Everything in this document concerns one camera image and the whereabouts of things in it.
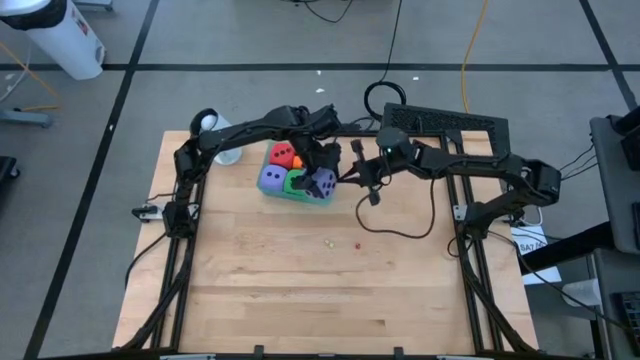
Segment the black floor stripe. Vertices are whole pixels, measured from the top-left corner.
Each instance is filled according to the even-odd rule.
[[[139,64],[135,71],[185,71],[185,72],[225,72],[225,71],[379,71],[383,63],[300,63],[300,64]],[[462,64],[391,64],[393,71],[460,71]],[[617,65],[621,71],[640,71],[640,64]],[[34,71],[61,71],[56,64],[32,64]],[[129,64],[105,64],[105,71],[126,71]],[[609,64],[468,64],[467,71],[493,72],[599,72],[613,70]],[[0,64],[0,71],[20,71],[17,64]]]
[[[62,291],[67,272],[69,271],[69,267],[71,266],[71,260],[73,259],[73,254],[76,250],[76,246],[78,245],[78,240],[80,239],[82,227],[84,226],[84,222],[87,218],[87,213],[89,212],[91,200],[93,199],[93,195],[95,194],[96,187],[98,185],[100,173],[102,172],[107,153],[109,152],[109,145],[111,144],[111,140],[113,139],[113,134],[118,124],[118,120],[120,119],[120,114],[122,113],[122,108],[127,99],[127,94],[129,93],[129,89],[131,87],[131,81],[133,80],[133,74],[135,73],[135,71],[133,70],[133,65],[137,64],[140,60],[142,48],[144,47],[147,35],[149,34],[149,28],[151,27],[151,23],[153,22],[153,17],[155,16],[156,9],[158,8],[158,1],[159,0],[152,0],[149,4],[149,8],[147,9],[142,28],[140,30],[140,33],[138,34],[138,39],[136,40],[133,54],[131,55],[131,60],[129,62],[129,64],[132,66],[130,66],[126,71],[122,80],[122,84],[120,85],[120,90],[118,91],[118,95],[116,96],[115,102],[113,104],[111,115],[109,116],[109,121],[105,127],[104,134],[102,135],[102,140],[100,141],[93,166],[91,167],[91,172],[89,173],[87,184],[84,188],[84,191],[82,192],[80,204],[78,205],[78,209],[76,210],[76,214],[71,224],[69,235],[67,236],[64,248],[62,249],[62,255],[60,256],[60,260],[58,261],[58,265],[53,274],[51,284],[49,285],[49,290],[47,291],[44,304],[42,305],[42,309],[40,310],[40,315],[38,316],[38,320],[36,321],[36,325],[31,334],[29,344],[27,345],[24,359],[37,359],[38,354],[40,353],[40,349],[42,348],[42,344],[45,340],[47,329],[49,328],[54,310],[58,303],[58,298],[60,297],[60,292]]]
[[[629,83],[624,78],[624,74],[622,73],[621,67],[618,65],[618,61],[616,60],[615,55],[613,55],[613,51],[611,50],[611,46],[609,46],[609,42],[607,38],[604,36],[604,32],[600,27],[600,23],[598,23],[598,19],[596,18],[593,9],[591,8],[591,4],[589,4],[588,0],[580,0],[580,5],[582,6],[582,10],[584,14],[587,16],[587,20],[589,21],[589,25],[591,25],[591,30],[598,41],[598,45],[600,45],[600,49],[604,54],[605,59],[607,60],[607,64],[611,67],[613,72],[613,77],[616,79],[618,83],[618,88],[622,93],[622,97],[624,98],[625,103],[629,110],[633,110],[638,107],[638,103],[636,102],[636,98],[633,95],[633,91],[629,87]]]

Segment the wooden table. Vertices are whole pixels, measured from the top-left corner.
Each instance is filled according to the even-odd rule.
[[[187,137],[182,131],[164,134],[151,195],[172,191],[173,152]],[[350,140],[339,139],[341,172],[355,160]],[[434,138],[421,140],[440,147]],[[485,132],[463,132],[463,140],[470,154],[491,152]],[[377,156],[373,138],[364,138],[363,145],[367,157]],[[268,353],[390,354],[396,346],[407,354],[474,352],[460,266],[446,251],[453,221],[445,180],[435,183],[436,221],[427,238],[371,234],[355,219],[355,205],[366,194],[355,185],[338,186],[328,207],[264,196],[256,178],[266,147],[247,146],[239,163],[214,165],[209,172],[181,352],[252,353],[254,345]],[[495,179],[471,183],[476,200],[500,194]],[[397,174],[381,197],[377,207],[365,203],[361,209],[369,226],[426,230],[429,182]],[[506,225],[491,230],[511,237]],[[137,251],[163,231],[161,221],[142,225]],[[133,270],[114,346],[129,340],[156,305],[168,243]],[[484,246],[496,304],[537,346],[514,248],[491,237]],[[478,304],[490,347],[486,313]],[[164,345],[173,311],[165,321]]]

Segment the black keyboard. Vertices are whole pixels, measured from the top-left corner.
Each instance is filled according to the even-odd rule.
[[[450,130],[481,130],[489,134],[494,154],[510,151],[507,119],[454,111],[387,103],[382,127],[393,126],[412,134],[431,135]]]
[[[618,293],[615,297],[621,315],[633,331],[629,334],[633,352],[640,356],[640,292]]]

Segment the white container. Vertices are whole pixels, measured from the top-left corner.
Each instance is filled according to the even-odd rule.
[[[45,8],[52,0],[2,0],[0,16],[28,16]],[[27,35],[72,78],[86,80],[102,73],[105,48],[80,11],[66,0],[64,18],[57,25],[31,28]]]
[[[589,279],[567,284],[562,287],[562,291],[585,305],[602,305],[602,300],[600,298],[600,284],[598,283],[598,279]],[[567,304],[571,306],[580,306],[578,303],[564,295],[562,295],[562,298]]]
[[[200,121],[200,132],[220,130],[231,126],[229,121],[225,119],[220,113],[216,112],[216,115],[207,115]],[[235,164],[242,157],[242,149],[235,148],[227,151],[223,151],[213,160],[220,165]]]

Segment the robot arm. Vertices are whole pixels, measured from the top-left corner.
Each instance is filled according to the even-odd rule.
[[[452,155],[420,141],[411,143],[407,134],[395,128],[382,129],[376,143],[380,156],[365,160],[360,140],[352,141],[358,160],[341,178],[342,182],[369,188],[371,205],[380,202],[377,189],[382,185],[382,178],[401,171],[409,171],[421,179],[466,175],[504,180],[509,191],[487,203],[467,205],[461,231],[468,235],[484,238],[495,219],[508,214],[520,217],[525,206],[552,205],[560,196],[560,172],[539,160],[526,160],[513,154],[500,157]]]
[[[306,107],[281,106],[262,119],[200,134],[200,122],[211,113],[215,114],[207,109],[196,115],[191,122],[191,138],[173,155],[176,195],[174,201],[166,204],[162,214],[169,237],[183,238],[194,234],[195,223],[188,209],[193,187],[206,176],[213,159],[222,151],[262,140],[288,140],[306,169],[304,175],[293,180],[293,188],[309,190],[320,197],[322,193],[311,176],[319,167],[334,169],[337,174],[340,145],[323,145],[318,141],[341,127],[333,105],[314,113],[309,113]]]

